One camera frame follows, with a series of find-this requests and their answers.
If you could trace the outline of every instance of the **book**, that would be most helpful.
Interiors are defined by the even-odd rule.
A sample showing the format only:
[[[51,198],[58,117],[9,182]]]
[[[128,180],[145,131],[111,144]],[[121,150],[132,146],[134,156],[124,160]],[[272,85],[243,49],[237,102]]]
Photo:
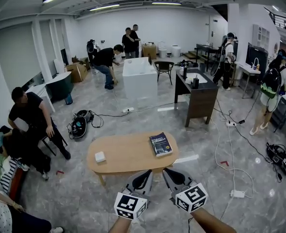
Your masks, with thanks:
[[[159,135],[149,137],[156,157],[171,154],[173,152],[166,135],[162,132]]]

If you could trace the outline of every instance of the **white sneaker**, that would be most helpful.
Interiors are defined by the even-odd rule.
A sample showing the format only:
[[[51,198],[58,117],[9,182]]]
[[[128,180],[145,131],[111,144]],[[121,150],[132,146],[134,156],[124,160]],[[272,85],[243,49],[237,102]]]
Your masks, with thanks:
[[[258,132],[258,127],[256,128],[256,130],[253,132],[253,128],[250,131],[250,135],[253,136]]]
[[[266,127],[268,127],[268,123],[266,123],[266,125],[264,125],[264,122],[263,122],[263,124],[260,125],[260,129],[261,130],[264,130]]]
[[[30,167],[28,165],[21,163],[19,160],[17,161],[17,166],[21,168],[24,172],[30,170]]]
[[[46,172],[43,172],[41,174],[41,176],[42,176],[42,178],[44,178],[45,181],[47,181],[49,179],[49,176],[48,176],[48,174]]]
[[[49,233],[62,233],[64,232],[62,227],[57,227],[57,228],[53,228],[52,230],[50,230]]]

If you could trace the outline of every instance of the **marble floor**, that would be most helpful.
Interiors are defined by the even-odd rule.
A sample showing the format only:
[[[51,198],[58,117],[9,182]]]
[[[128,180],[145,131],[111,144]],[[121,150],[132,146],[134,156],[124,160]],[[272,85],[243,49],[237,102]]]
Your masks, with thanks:
[[[182,58],[168,58],[178,62]],[[205,209],[220,218],[230,200],[233,189],[233,173],[225,171],[215,163],[215,147],[218,143],[218,131],[210,122],[206,125],[203,118],[193,119],[189,128],[185,128],[187,104],[181,98],[177,110],[159,111],[158,108],[171,107],[164,105],[174,102],[175,70],[173,85],[168,76],[162,74],[158,84],[157,105],[149,108],[146,104],[133,104],[126,99],[122,65],[115,67],[119,84],[114,90],[104,89],[104,75],[89,72],[87,78],[75,84],[72,92],[73,103],[65,105],[64,101],[54,104],[56,112],[52,115],[61,134],[68,142],[67,149],[72,158],[66,161],[55,146],[50,143],[57,156],[51,156],[48,149],[42,146],[44,153],[52,158],[50,179],[45,182],[33,168],[26,176],[21,192],[21,204],[27,211],[37,217],[49,220],[54,226],[62,226],[67,233],[104,233],[114,224],[114,202],[117,192],[126,184],[127,176],[108,176],[106,187],[101,186],[97,176],[88,170],[86,155],[90,143],[106,135],[122,135],[135,132],[163,130],[171,133],[178,144],[180,158],[194,157],[191,161],[175,164],[177,168],[187,170],[197,182],[201,182],[209,193]],[[254,102],[242,99],[240,88],[231,91],[219,89],[218,100],[224,112],[232,110],[232,117],[242,120],[246,117]],[[72,120],[73,113],[81,109],[90,109],[96,113],[121,115],[127,107],[135,107],[135,112],[124,117],[103,117],[105,124],[99,129],[89,125],[84,138],[70,140],[66,126]],[[259,101],[248,116],[246,123],[238,126],[242,135],[265,154],[266,142],[286,146],[286,138],[281,131],[273,133],[273,126],[250,136],[249,131],[254,122]],[[235,155],[235,167],[245,170],[254,182],[252,199],[233,199],[223,216],[223,221],[234,227],[239,233],[286,233],[286,177],[278,183],[272,166],[266,163],[257,152],[243,139],[235,128],[226,127],[219,112],[212,115],[220,131],[219,148],[216,154],[218,162],[227,161],[233,166],[228,133],[232,140]],[[236,172],[236,189],[252,195],[252,182],[242,173]],[[150,193],[151,204],[142,217],[132,223],[132,233],[187,233],[190,215],[179,210],[170,201],[170,191],[163,177],[156,174]],[[191,221],[190,232],[203,232],[197,223]]]

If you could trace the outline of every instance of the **wooden coffee table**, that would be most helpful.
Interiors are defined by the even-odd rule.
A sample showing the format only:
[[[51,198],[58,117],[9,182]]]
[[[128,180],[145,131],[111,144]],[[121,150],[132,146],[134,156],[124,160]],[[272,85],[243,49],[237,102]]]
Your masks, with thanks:
[[[98,138],[89,146],[88,167],[99,176],[101,184],[104,186],[103,175],[118,175],[148,169],[161,172],[176,161],[179,151],[174,137],[165,132],[173,153],[156,157],[149,137],[160,133],[162,131]],[[95,154],[101,151],[104,152],[106,161],[97,163]]]

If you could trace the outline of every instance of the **shorts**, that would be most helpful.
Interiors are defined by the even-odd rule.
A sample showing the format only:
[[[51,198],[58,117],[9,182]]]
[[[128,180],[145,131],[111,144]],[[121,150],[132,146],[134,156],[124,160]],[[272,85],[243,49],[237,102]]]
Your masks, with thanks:
[[[280,100],[281,100],[281,96],[279,95],[274,96],[274,98],[271,99],[266,94],[263,93],[260,97],[260,101],[262,102],[264,106],[267,107],[269,112],[273,112],[276,110]]]

